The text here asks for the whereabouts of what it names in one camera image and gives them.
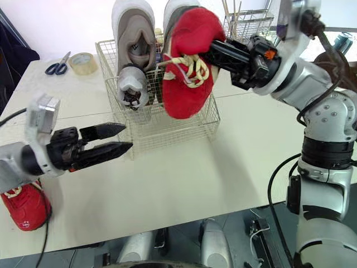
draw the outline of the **white table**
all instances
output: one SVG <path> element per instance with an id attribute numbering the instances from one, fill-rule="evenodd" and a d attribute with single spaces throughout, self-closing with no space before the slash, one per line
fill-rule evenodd
<path id="1" fill-rule="evenodd" d="M 32 62 L 3 116 L 27 106 L 37 90 L 61 99 L 55 129 L 112 121 L 100 70 L 90 76 L 46 76 L 51 63 Z M 296 111 L 270 96 L 230 85 L 221 71 L 214 93 L 221 116 L 217 138 L 193 140 L 44 180 L 53 216 L 46 250 L 61 250 L 268 204 L 276 166 L 301 151 Z M 0 145 L 24 141 L 24 116 L 0 128 Z M 284 200 L 289 166 L 274 182 Z M 22 232 L 0 204 L 0 259 L 39 253 L 45 229 Z"/>

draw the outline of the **wire basket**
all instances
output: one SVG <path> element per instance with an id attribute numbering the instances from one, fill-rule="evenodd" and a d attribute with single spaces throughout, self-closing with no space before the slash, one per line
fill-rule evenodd
<path id="1" fill-rule="evenodd" d="M 162 40 L 162 36 L 157 35 L 156 40 Z M 156 69 L 146 72 L 148 104 L 134 111 L 117 101 L 118 77 L 115 70 L 117 59 L 114 40 L 101 41 L 95 45 L 114 119 L 127 126 L 118 138 L 134 143 L 130 150 L 132 159 L 140 153 L 193 138 L 214 139 L 220 117 L 212 94 L 198 114 L 185 120 L 171 118 L 162 103 L 163 71 Z M 161 50 L 162 42 L 157 42 L 157 61 L 160 60 Z"/>
<path id="2" fill-rule="evenodd" d="M 246 10 L 225 16 L 224 31 L 228 38 L 247 44 L 251 35 L 266 37 L 274 16 L 267 9 Z"/>

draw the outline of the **tape roll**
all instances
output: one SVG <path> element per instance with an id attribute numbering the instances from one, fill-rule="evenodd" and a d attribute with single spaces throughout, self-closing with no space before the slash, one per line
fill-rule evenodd
<path id="1" fill-rule="evenodd" d="M 78 75 L 88 75 L 95 72 L 98 66 L 91 53 L 78 53 L 69 59 L 69 65 Z"/>

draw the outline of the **shoelace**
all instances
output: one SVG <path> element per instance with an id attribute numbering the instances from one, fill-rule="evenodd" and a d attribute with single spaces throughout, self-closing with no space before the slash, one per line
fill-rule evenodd
<path id="1" fill-rule="evenodd" d="M 170 58 L 170 60 L 163 61 L 159 63 L 158 66 L 165 66 L 169 63 L 175 64 L 180 72 L 182 72 L 185 78 L 185 84 L 189 88 L 198 88 L 200 85 L 204 83 L 205 80 L 210 75 L 209 68 L 207 67 L 206 63 L 197 55 L 184 55 L 183 57 L 172 58 L 169 55 L 165 54 Z M 179 64 L 184 64 L 184 66 L 189 67 L 187 73 L 179 66 Z M 194 72 L 194 66 L 196 65 L 195 71 L 196 75 L 194 77 L 190 77 Z M 172 80 L 175 79 L 175 75 L 172 72 L 164 73 L 163 75 L 164 80 Z"/>
<path id="2" fill-rule="evenodd" d="M 32 183 L 32 185 L 35 186 L 37 189 L 42 190 L 42 188 L 37 183 Z M 19 186 L 17 188 L 11 189 L 11 191 L 13 191 L 13 194 L 9 192 L 4 193 L 4 195 L 6 195 L 9 199 L 18 196 L 22 191 L 22 187 Z"/>

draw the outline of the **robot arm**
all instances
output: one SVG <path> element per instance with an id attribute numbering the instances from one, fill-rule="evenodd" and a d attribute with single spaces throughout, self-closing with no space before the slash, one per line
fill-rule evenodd
<path id="1" fill-rule="evenodd" d="M 60 101 L 48 95 L 38 96 L 27 108 L 25 134 L 29 142 L 0 146 L 0 193 L 34 182 L 38 177 L 55 178 L 65 170 L 87 168 L 120 157 L 133 144 L 107 142 L 85 150 L 94 140 L 113 137 L 125 129 L 119 123 L 105 123 L 80 129 L 69 127 L 55 131 Z"/>
<path id="2" fill-rule="evenodd" d="M 332 84 L 324 69 L 298 58 L 317 35 L 338 63 L 322 33 L 319 8 L 320 1 L 282 0 L 278 47 L 259 36 L 252 36 L 247 46 L 214 41 L 203 57 L 230 71 L 233 85 L 270 94 L 304 119 L 298 175 L 290 177 L 287 191 L 288 209 L 299 215 L 294 267 L 355 267 L 357 235 L 341 220 L 349 205 L 357 94 L 334 91 L 338 82 Z M 338 70 L 340 78 L 343 66 Z"/>

